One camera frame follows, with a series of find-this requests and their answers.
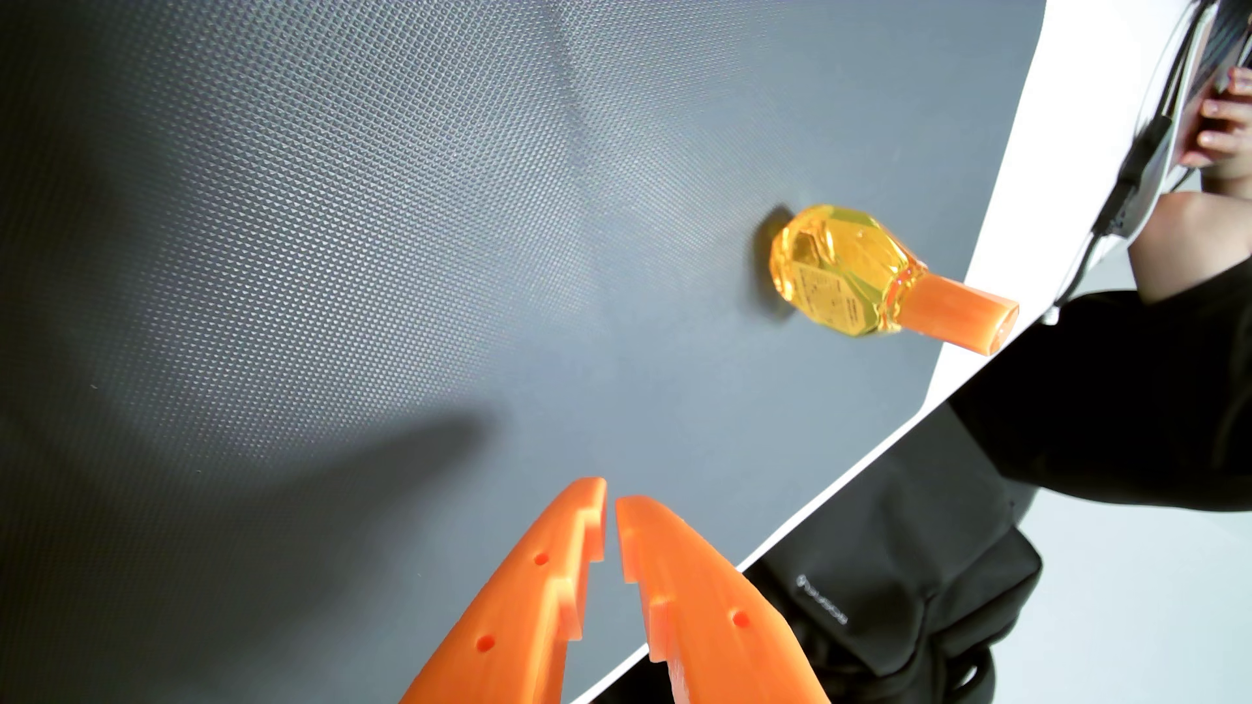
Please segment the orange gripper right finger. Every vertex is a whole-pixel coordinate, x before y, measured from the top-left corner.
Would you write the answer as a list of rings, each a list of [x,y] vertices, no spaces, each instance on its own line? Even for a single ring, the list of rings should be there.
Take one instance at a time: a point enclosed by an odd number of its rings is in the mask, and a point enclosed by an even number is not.
[[[649,660],[676,703],[828,703],[790,625],[694,527],[655,499],[616,501],[626,582],[640,593]]]

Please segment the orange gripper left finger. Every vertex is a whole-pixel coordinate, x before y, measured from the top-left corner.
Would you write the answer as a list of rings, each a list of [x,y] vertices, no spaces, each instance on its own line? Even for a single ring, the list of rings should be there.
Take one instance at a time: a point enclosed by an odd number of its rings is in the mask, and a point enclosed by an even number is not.
[[[496,567],[402,703],[558,703],[583,634],[588,564],[603,559],[607,482],[563,489]]]

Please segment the person's hand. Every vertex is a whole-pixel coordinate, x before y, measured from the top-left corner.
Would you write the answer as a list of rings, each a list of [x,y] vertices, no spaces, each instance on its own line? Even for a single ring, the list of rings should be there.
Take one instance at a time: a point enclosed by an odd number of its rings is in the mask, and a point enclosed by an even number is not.
[[[1224,88],[1199,101],[1199,128],[1177,159],[1217,182],[1247,182],[1251,175],[1251,69],[1229,68]]]

